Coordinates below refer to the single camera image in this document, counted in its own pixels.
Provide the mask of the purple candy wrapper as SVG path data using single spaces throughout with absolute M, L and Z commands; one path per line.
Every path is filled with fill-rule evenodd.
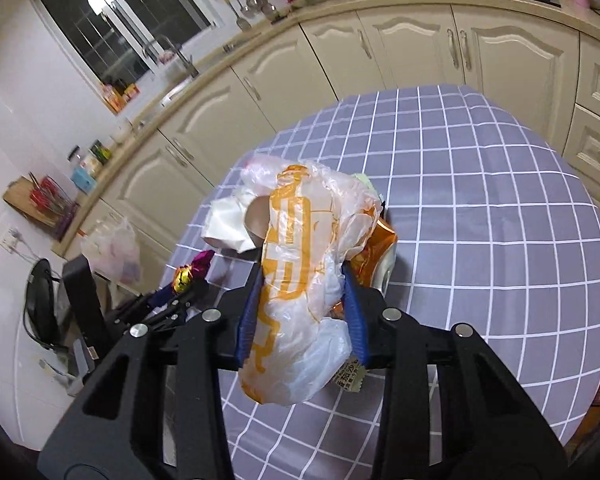
M 189 290 L 196 281 L 204 280 L 210 270 L 212 259 L 215 255 L 213 250 L 204 250 L 185 266 L 179 266 L 173 274 L 172 289 L 176 294 L 182 294 Z

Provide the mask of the white orange plastic bag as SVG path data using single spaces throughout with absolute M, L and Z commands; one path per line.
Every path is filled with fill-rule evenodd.
M 347 323 L 332 308 L 343 296 L 343 263 L 364 249 L 381 201 L 359 178 L 318 162 L 289 166 L 268 196 L 257 325 L 239 380 L 253 401 L 292 405 L 351 355 Z

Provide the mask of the orange foil snack bag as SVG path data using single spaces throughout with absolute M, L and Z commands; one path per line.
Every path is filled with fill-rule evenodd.
M 387 293 L 397 244 L 396 231 L 385 219 L 379 219 L 362 252 L 350 261 L 358 284 Z

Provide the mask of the white tissue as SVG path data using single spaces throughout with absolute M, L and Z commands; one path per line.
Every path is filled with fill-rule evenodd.
M 230 249 L 238 254 L 260 247 L 261 243 L 245 224 L 247 209 L 255 198 L 247 193 L 212 200 L 201 230 L 202 239 L 214 248 Z

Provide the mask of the white paper cup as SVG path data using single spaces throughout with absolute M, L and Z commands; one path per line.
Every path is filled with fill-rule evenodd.
M 257 196 L 247 207 L 244 226 L 253 244 L 261 247 L 270 224 L 270 196 Z

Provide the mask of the clear plastic bag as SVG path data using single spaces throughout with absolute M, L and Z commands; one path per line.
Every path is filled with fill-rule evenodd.
M 276 188 L 278 175 L 295 164 L 273 155 L 254 154 L 240 170 L 242 186 L 255 196 L 268 195 Z

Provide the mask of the kitchen window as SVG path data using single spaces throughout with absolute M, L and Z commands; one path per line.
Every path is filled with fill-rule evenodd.
M 102 86 L 121 91 L 159 58 L 215 26 L 202 0 L 36 0 L 50 26 Z

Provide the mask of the red knife rack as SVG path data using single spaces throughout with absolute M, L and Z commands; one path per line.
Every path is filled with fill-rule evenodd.
M 61 240 L 73 222 L 79 204 L 72 200 L 52 177 L 45 176 L 37 179 L 30 172 L 29 178 L 33 184 L 30 192 L 31 202 L 41 214 L 52 219 L 55 240 Z

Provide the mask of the blue small box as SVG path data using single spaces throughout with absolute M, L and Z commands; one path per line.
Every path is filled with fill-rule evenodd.
M 86 195 L 90 194 L 97 184 L 96 180 L 88 173 L 88 171 L 80 166 L 73 169 L 71 181 L 79 191 Z

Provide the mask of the clear plastic jar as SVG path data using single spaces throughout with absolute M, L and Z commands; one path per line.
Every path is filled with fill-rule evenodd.
M 102 163 L 91 150 L 82 150 L 76 145 L 68 155 L 68 162 L 74 168 L 80 168 L 89 177 L 96 179 L 102 171 Z

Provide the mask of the purple checked tablecloth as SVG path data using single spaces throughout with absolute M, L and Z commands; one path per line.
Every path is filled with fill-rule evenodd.
M 568 164 L 531 129 L 477 90 L 423 86 L 348 96 L 293 122 L 253 151 L 240 148 L 219 184 L 178 206 L 185 224 L 162 283 L 210 248 L 202 239 L 212 200 L 230 196 L 252 155 L 315 160 L 361 171 L 386 200 L 396 230 L 389 307 L 422 325 L 467 323 L 566 444 L 600 384 L 600 206 Z M 428 366 L 430 474 L 435 479 L 569 479 L 533 471 L 515 453 L 541 444 L 509 407 L 509 388 L 486 397 L 513 437 L 469 425 L 463 444 L 442 427 L 440 376 Z M 294 406 L 258 405 L 236 373 L 220 372 L 235 479 L 371 479 L 384 370 L 360 392 L 333 383 Z

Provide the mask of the white bowl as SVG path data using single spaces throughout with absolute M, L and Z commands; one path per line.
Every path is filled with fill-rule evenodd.
M 122 119 L 116 125 L 114 132 L 111 133 L 111 139 L 114 140 L 114 143 L 117 145 L 122 145 L 126 140 L 129 139 L 129 136 L 133 132 L 133 125 L 129 119 Z

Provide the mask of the orange detergent bottle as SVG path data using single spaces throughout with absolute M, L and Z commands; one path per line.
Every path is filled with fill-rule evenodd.
M 102 98 L 114 114 L 119 114 L 126 105 L 124 97 L 111 84 L 103 84 Z

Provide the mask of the steel sink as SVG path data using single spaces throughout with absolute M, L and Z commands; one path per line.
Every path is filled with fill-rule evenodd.
M 212 54 L 207 61 L 202 62 L 197 67 L 196 75 L 187 75 L 181 82 L 178 82 L 164 96 L 158 99 L 157 105 L 160 110 L 165 110 L 176 103 L 184 102 L 200 90 L 206 88 L 220 73 L 228 69 L 230 59 L 238 49 L 237 44 L 224 44 L 219 52 Z

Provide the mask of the steel faucet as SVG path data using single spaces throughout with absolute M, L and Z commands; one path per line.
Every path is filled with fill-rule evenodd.
M 162 44 L 166 44 L 166 48 L 156 54 L 156 60 L 159 64 L 166 65 L 177 58 L 188 76 L 193 78 L 199 76 L 199 70 L 197 70 L 197 67 L 193 64 L 192 60 L 186 58 L 181 47 L 174 44 L 174 42 L 166 35 L 159 34 L 155 36 L 154 39 L 147 41 L 142 47 L 143 55 L 149 56 L 150 50 L 153 47 L 161 47 Z

